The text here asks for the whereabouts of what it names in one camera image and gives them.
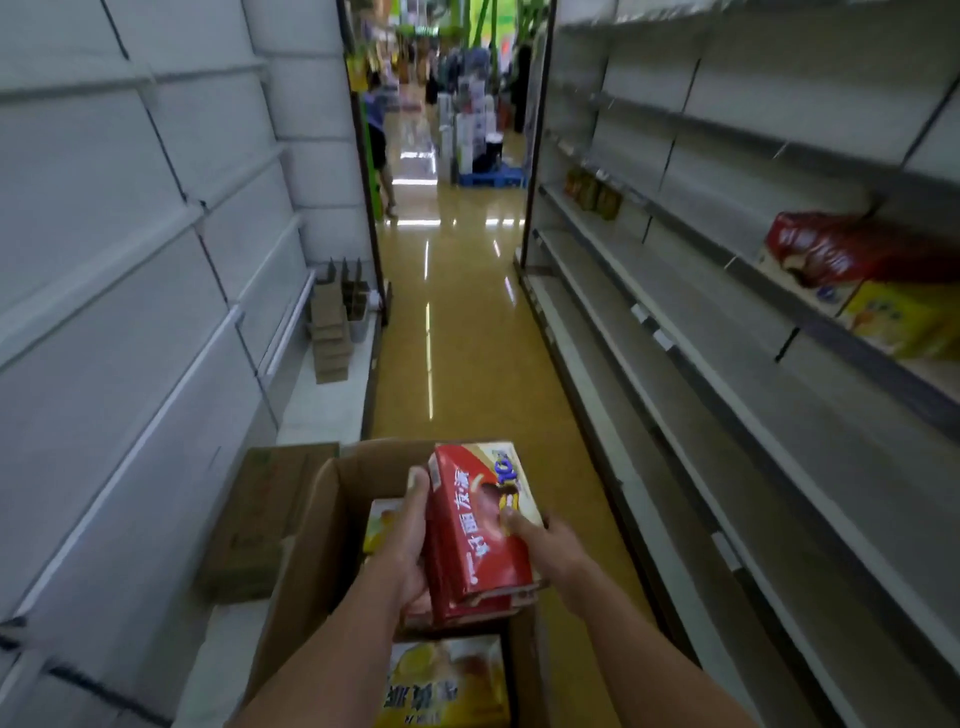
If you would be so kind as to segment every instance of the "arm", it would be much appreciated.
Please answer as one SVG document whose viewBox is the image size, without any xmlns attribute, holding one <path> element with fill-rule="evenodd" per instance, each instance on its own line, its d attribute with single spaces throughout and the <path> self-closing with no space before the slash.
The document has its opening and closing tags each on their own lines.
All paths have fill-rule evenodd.
<svg viewBox="0 0 960 728">
<path fill-rule="evenodd" d="M 586 624 L 622 725 L 756 725 L 736 701 L 640 615 L 587 556 L 566 523 L 553 519 L 547 528 L 540 528 L 516 511 L 507 513 L 506 522 L 526 542 L 534 566 L 557 588 L 566 608 Z"/>
<path fill-rule="evenodd" d="M 426 471 L 412 468 L 407 487 L 399 518 L 340 606 L 231 728 L 373 725 L 383 704 L 400 610 L 426 588 L 417 564 L 426 529 Z"/>
</svg>

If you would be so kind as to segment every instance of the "shelf label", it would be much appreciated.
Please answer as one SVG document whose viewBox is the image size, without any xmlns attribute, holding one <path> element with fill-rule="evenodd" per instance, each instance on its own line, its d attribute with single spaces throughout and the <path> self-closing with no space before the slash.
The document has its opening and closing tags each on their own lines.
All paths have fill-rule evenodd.
<svg viewBox="0 0 960 728">
<path fill-rule="evenodd" d="M 730 541 L 727 540 L 727 536 L 723 531 L 711 533 L 710 538 L 713 539 L 713 544 L 717 547 L 717 550 L 720 551 L 720 555 L 723 557 L 730 571 L 743 569 L 740 557 L 736 555 L 736 551 L 733 550 L 733 546 Z"/>
<path fill-rule="evenodd" d="M 658 328 L 656 331 L 654 331 L 654 339 L 663 347 L 665 352 L 669 352 L 675 346 L 673 339 L 663 333 L 662 328 Z"/>
<path fill-rule="evenodd" d="M 630 312 L 634 314 L 636 319 L 641 323 L 650 318 L 650 311 L 641 306 L 639 303 L 634 303 L 634 305 L 630 307 Z"/>
</svg>

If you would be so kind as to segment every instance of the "blue pallet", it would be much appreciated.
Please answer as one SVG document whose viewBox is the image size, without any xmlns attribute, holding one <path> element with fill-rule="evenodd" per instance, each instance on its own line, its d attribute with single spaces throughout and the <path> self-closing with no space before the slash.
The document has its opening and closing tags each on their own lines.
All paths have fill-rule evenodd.
<svg viewBox="0 0 960 728">
<path fill-rule="evenodd" d="M 523 170 L 519 167 L 511 167 L 507 164 L 501 164 L 499 169 L 492 172 L 476 173 L 472 175 L 458 175 L 457 177 L 462 187 L 526 187 L 527 181 L 523 175 Z"/>
</svg>

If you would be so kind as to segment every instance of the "supermarket aisle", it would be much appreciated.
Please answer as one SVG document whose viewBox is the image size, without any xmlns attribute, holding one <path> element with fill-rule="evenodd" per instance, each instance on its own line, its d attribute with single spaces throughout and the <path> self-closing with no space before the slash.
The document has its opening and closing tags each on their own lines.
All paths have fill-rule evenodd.
<svg viewBox="0 0 960 728">
<path fill-rule="evenodd" d="M 540 508 L 570 521 L 649 615 L 516 280 L 525 191 L 437 183 L 425 116 L 392 114 L 388 125 L 398 219 L 381 230 L 380 254 L 395 296 L 373 437 L 513 440 Z M 508 139 L 507 156 L 522 151 L 522 139 Z M 586 631 L 553 593 L 541 603 L 555 724 L 616 725 Z"/>
</svg>

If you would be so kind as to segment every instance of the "hand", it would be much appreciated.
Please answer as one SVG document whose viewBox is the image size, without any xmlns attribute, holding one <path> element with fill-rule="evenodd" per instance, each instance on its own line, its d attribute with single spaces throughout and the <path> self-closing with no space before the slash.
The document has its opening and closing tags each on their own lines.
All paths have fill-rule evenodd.
<svg viewBox="0 0 960 728">
<path fill-rule="evenodd" d="M 400 607 L 416 599 L 426 589 L 426 578 L 419 560 L 426 536 L 426 500 L 429 494 L 430 476 L 426 470 L 411 468 L 403 506 L 372 559 L 396 577 Z"/>
<path fill-rule="evenodd" d="M 518 511 L 507 508 L 503 520 L 530 550 L 534 568 L 557 588 L 564 605 L 577 617 L 583 616 L 585 582 L 598 567 L 565 522 L 544 515 L 546 528 L 527 521 Z"/>
</svg>

